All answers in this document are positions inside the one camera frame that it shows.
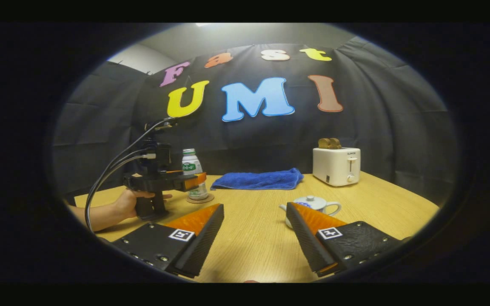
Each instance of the toaster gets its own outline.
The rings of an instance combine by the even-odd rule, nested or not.
[[[360,179],[360,149],[313,149],[313,176],[332,186],[358,183]]]

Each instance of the hand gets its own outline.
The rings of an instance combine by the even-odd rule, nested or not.
[[[117,214],[122,215],[124,218],[133,218],[137,217],[136,213],[136,204],[137,204],[137,198],[152,198],[154,197],[153,192],[146,192],[146,191],[135,191],[126,188],[120,194],[119,198],[117,201],[115,201],[114,206],[117,211]],[[173,197],[171,194],[164,194],[164,199],[169,199]]]

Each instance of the plastic bottle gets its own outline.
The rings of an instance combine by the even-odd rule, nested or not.
[[[183,173],[188,175],[188,174],[197,174],[197,173],[202,173],[202,165],[200,164],[200,161],[198,157],[196,156],[196,150],[195,149],[184,149],[182,151],[183,157],[182,157],[182,170]],[[208,190],[205,186],[205,182],[200,184],[198,188],[195,188],[193,190],[190,190],[188,192],[188,196],[193,199],[193,200],[203,200],[207,198],[209,195]]]

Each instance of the letter m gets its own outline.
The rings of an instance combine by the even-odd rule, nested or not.
[[[264,79],[256,93],[253,93],[243,83],[233,83],[221,88],[226,92],[226,114],[222,116],[222,121],[231,122],[243,119],[245,116],[239,111],[239,105],[251,117],[255,117],[266,101],[266,107],[262,111],[264,116],[284,116],[294,113],[294,107],[288,105],[283,84],[286,79],[282,77],[272,77]]]

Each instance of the white teapot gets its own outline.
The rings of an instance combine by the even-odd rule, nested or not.
[[[298,198],[294,200],[293,202],[296,204],[303,205],[305,207],[309,207],[311,209],[315,209],[316,211],[320,211],[321,213],[326,213],[326,208],[329,206],[332,205],[338,206],[338,208],[333,213],[328,214],[330,216],[339,213],[339,211],[342,209],[342,204],[340,204],[339,202],[327,202],[325,199],[319,198],[318,196],[314,196],[314,195],[304,196],[302,198]],[[286,211],[286,204],[281,204],[279,207],[282,210]],[[285,223],[289,228],[292,228],[292,225],[290,224],[288,218],[285,219]]]

